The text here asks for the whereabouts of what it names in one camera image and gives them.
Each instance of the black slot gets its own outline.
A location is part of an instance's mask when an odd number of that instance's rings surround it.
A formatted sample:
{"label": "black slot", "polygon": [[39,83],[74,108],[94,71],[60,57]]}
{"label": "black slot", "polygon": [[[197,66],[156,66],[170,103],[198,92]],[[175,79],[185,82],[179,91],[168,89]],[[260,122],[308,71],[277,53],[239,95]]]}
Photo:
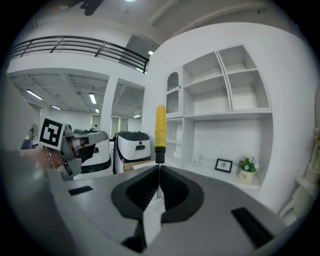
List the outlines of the black slot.
{"label": "black slot", "polygon": [[139,145],[135,147],[135,150],[144,150],[146,148],[145,145]]}
{"label": "black slot", "polygon": [[231,213],[257,248],[274,238],[246,208],[234,209]]}
{"label": "black slot", "polygon": [[90,186],[82,186],[82,187],[69,189],[69,193],[70,193],[70,196],[75,196],[75,195],[79,195],[79,194],[88,192],[90,190],[94,190],[94,189]]}

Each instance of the cardboard box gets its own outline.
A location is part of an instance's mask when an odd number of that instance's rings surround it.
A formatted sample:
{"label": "cardboard box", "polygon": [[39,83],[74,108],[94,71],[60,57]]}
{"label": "cardboard box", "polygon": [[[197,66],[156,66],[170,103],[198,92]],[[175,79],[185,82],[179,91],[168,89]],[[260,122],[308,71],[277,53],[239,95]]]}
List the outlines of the cardboard box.
{"label": "cardboard box", "polygon": [[154,160],[124,163],[124,164],[123,164],[123,171],[124,171],[124,172],[133,171],[133,170],[134,170],[134,166],[136,166],[136,165],[141,165],[141,164],[144,164],[144,163],[149,163],[149,162],[154,162]]}

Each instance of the yellow screwdriver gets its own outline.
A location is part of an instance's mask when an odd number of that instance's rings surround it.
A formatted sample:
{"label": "yellow screwdriver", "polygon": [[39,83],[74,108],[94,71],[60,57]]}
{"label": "yellow screwdriver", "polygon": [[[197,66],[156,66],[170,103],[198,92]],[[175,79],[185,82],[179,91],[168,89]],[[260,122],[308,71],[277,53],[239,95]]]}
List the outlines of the yellow screwdriver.
{"label": "yellow screwdriver", "polygon": [[165,162],[165,153],[166,153],[166,133],[167,133],[167,124],[166,124],[166,108],[164,105],[159,105],[156,108],[155,116],[155,162],[159,165],[159,170],[161,164]]}

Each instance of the flower pot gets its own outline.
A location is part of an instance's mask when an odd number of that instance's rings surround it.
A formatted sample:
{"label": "flower pot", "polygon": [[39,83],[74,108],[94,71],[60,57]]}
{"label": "flower pot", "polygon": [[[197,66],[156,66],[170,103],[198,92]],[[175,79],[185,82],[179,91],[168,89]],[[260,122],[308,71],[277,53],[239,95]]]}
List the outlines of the flower pot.
{"label": "flower pot", "polygon": [[247,181],[247,182],[251,182],[252,179],[254,178],[255,174],[256,174],[255,172],[248,172],[245,170],[240,170],[239,179]]}

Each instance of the fluorescent light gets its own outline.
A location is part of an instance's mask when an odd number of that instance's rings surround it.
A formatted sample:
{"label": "fluorescent light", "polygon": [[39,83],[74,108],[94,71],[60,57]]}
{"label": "fluorescent light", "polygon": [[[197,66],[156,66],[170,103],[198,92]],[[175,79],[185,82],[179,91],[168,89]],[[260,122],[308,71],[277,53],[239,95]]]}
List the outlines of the fluorescent light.
{"label": "fluorescent light", "polygon": [[93,104],[97,104],[95,95],[93,93],[89,93],[89,96],[90,96],[90,99],[91,99],[92,103]]}
{"label": "fluorescent light", "polygon": [[60,107],[57,107],[57,106],[55,106],[55,105],[52,105],[51,107],[53,107],[54,109],[57,109],[57,110],[61,110]]}
{"label": "fluorescent light", "polygon": [[136,68],[136,70],[140,71],[141,73],[143,73],[144,71],[141,68]]}
{"label": "fluorescent light", "polygon": [[43,101],[43,98],[41,98],[40,96],[36,95],[32,90],[26,90],[26,92],[27,92],[28,94],[31,94],[32,96],[36,97],[37,99]]}

